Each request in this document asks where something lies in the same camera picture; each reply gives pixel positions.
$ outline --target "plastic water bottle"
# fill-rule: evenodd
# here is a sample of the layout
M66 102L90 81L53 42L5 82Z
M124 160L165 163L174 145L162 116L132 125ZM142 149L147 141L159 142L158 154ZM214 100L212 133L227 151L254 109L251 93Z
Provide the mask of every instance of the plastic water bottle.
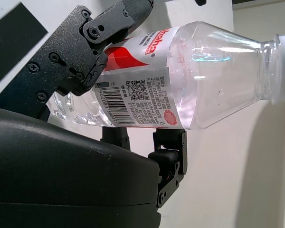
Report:
M94 88L55 93L52 114L85 125L204 129L260 99L285 101L285 36L257 42L193 22L106 53Z

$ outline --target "red circular stamp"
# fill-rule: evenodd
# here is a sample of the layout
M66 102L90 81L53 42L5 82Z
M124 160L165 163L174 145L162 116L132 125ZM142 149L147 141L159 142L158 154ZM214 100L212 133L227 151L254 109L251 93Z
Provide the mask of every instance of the red circular stamp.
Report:
M175 126L177 124L176 117L173 112L166 110L164 113L165 120L168 124Z

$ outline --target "red logo text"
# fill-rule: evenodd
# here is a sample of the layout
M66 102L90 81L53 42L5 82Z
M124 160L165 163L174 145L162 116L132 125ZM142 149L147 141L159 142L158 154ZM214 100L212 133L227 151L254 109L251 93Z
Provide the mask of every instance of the red logo text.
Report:
M167 32L169 31L169 29L160 31L155 38L152 40L151 44L148 46L145 55L147 54L152 54L155 50L157 45L159 45L159 43L162 42L162 37L163 35L165 35Z

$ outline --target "black plastic housing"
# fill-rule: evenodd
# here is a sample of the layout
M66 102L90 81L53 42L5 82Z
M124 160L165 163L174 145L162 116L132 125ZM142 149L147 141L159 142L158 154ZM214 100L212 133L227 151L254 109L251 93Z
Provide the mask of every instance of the black plastic housing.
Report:
M158 176L150 159L0 109L0 228L157 228Z

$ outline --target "bottle label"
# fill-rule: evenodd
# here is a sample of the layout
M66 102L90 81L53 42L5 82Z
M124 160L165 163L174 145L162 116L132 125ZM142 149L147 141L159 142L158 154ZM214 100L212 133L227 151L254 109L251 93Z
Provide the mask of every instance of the bottle label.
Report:
M182 128L167 68L167 54L177 30L130 38L106 50L107 68L93 90L115 126Z

